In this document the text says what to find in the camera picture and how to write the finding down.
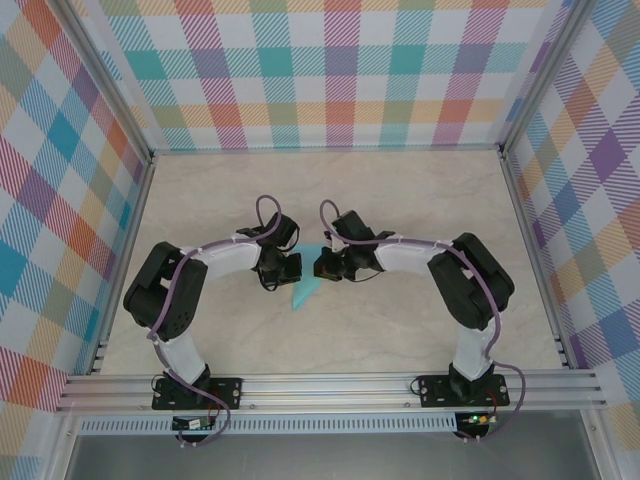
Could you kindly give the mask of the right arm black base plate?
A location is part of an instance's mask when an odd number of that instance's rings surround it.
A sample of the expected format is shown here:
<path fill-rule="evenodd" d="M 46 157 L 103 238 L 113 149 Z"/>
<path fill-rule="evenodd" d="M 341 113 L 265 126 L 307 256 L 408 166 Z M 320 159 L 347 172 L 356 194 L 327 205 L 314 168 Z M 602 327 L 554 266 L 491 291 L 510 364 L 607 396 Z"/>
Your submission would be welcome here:
<path fill-rule="evenodd" d="M 475 381 L 449 375 L 417 377 L 422 408 L 503 407 L 510 405 L 505 377 L 489 374 Z"/>

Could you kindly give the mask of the wide aluminium frame beam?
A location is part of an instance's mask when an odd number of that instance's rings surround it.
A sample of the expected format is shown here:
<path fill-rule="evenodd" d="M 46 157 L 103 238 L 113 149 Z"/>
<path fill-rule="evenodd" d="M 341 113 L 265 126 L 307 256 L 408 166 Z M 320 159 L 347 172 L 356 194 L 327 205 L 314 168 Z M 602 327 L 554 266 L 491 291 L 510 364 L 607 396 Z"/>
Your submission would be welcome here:
<path fill-rule="evenodd" d="M 607 406 L 590 370 L 501 370 L 510 405 L 526 411 L 601 409 Z M 370 413 L 420 409 L 417 374 L 242 374 L 242 413 Z M 58 401 L 59 414 L 151 413 L 152 381 L 160 375 L 72 376 Z"/>

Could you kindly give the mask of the thin aluminium frame rail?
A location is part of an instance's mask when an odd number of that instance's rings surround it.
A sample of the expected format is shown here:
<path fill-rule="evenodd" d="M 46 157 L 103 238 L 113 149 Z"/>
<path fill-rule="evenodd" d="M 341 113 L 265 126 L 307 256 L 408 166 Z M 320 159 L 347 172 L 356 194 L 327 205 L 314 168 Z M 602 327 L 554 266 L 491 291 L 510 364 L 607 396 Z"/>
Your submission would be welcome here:
<path fill-rule="evenodd" d="M 350 152 L 405 152 L 405 151 L 436 151 L 436 152 L 464 152 L 464 151 L 493 151 L 500 148 L 499 144 L 438 144 L 413 146 L 348 146 L 348 147 L 279 147 L 279 148 L 236 148 L 236 149 L 155 149 L 155 158 L 163 156 L 208 156 L 208 155 L 251 155 L 251 154 L 298 154 L 298 153 L 350 153 Z"/>

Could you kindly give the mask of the teal cloth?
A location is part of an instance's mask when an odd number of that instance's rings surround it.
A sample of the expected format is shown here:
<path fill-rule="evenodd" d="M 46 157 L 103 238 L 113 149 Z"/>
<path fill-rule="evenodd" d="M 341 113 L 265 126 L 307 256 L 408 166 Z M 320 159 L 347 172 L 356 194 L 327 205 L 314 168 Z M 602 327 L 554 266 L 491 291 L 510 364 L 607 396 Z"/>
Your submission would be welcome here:
<path fill-rule="evenodd" d="M 323 244 L 309 243 L 298 244 L 293 252 L 301 255 L 302 274 L 301 279 L 293 285 L 292 309 L 299 310 L 306 301 L 322 285 L 323 280 L 314 276 L 314 262 L 322 253 Z"/>

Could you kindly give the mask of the grey metal sheet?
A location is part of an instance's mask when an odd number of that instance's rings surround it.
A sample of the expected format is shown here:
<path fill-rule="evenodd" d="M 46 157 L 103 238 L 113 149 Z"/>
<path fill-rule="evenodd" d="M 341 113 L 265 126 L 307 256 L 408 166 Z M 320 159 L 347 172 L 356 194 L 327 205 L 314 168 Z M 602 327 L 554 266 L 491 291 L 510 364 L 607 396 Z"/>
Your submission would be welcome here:
<path fill-rule="evenodd" d="M 229 436 L 203 449 L 169 437 L 83 436 L 65 480 L 600 480 L 568 453 L 427 435 Z"/>

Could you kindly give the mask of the aluminium upright post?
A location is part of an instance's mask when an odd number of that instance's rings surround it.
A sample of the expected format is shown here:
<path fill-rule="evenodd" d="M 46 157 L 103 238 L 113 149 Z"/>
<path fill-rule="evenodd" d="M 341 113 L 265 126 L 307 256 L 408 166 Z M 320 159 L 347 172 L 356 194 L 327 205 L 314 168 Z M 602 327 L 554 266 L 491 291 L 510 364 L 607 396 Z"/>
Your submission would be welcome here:
<path fill-rule="evenodd" d="M 541 103 L 547 89 L 555 80 L 560 68 L 564 64 L 572 45 L 576 41 L 585 22 L 599 0 L 574 0 L 568 10 L 564 22 L 559 26 L 554 41 L 547 49 L 547 53 L 540 62 L 539 70 L 533 78 L 527 95 L 522 100 L 519 109 L 506 131 L 503 140 L 498 143 L 498 151 L 502 162 L 507 162 L 519 139 L 531 122 L 535 110 Z"/>
<path fill-rule="evenodd" d="M 153 151 L 143 136 L 131 110 L 109 72 L 99 50 L 87 33 L 81 18 L 70 0 L 46 0 L 65 33 L 77 50 L 85 68 L 104 95 L 115 118 L 120 122 L 128 139 L 147 164 L 153 162 Z"/>

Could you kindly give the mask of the aluminium side rail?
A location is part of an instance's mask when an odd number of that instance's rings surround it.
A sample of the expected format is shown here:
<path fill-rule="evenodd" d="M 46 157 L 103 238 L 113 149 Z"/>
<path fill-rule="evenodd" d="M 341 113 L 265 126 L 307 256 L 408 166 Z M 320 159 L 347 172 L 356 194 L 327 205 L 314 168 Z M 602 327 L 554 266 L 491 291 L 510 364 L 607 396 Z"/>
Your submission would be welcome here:
<path fill-rule="evenodd" d="M 534 230 L 528 222 L 525 204 L 520 197 L 520 189 L 516 181 L 516 177 L 511 169 L 508 156 L 501 150 L 497 151 L 499 165 L 504 176 L 507 190 L 509 192 L 511 202 L 517 222 L 524 240 L 525 248 L 532 267 L 536 285 L 544 306 L 545 315 L 550 324 L 550 328 L 554 337 L 554 342 L 558 348 L 562 365 L 565 368 L 577 369 L 576 357 L 573 349 L 568 341 L 564 326 L 561 322 L 559 307 L 553 295 L 551 283 L 545 275 L 542 256 L 537 245 L 537 239 Z"/>
<path fill-rule="evenodd" d="M 85 360 L 82 369 L 80 370 L 82 375 L 91 375 L 93 373 L 94 365 L 96 364 L 98 358 L 98 350 L 101 347 L 106 346 L 108 343 L 118 310 L 118 305 L 121 302 L 120 298 L 125 285 L 126 275 L 131 262 L 136 238 L 151 190 L 156 170 L 156 163 L 157 156 L 155 154 L 152 154 L 151 158 L 146 162 L 146 165 L 143 169 L 144 175 L 141 180 L 140 190 L 136 198 L 134 210 L 131 214 L 129 225 L 126 231 L 123 250 L 117 263 L 117 269 L 114 272 L 115 276 L 112 281 L 108 301 L 106 303 L 105 311 L 101 315 L 100 320 L 97 324 L 95 335 L 93 336 L 91 343 L 89 344 L 90 348 L 88 357 Z"/>

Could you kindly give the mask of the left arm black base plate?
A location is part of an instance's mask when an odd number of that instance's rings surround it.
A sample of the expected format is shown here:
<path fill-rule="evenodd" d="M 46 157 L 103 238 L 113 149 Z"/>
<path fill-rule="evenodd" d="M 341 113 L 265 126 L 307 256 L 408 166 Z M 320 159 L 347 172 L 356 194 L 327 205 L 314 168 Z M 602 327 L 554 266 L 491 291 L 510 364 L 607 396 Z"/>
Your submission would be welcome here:
<path fill-rule="evenodd" d="M 241 378 L 210 377 L 207 381 L 199 380 L 196 388 L 222 400 L 231 410 L 239 408 Z M 166 376 L 152 381 L 152 391 L 152 410 L 207 410 L 212 404 L 208 397 L 203 397 Z"/>

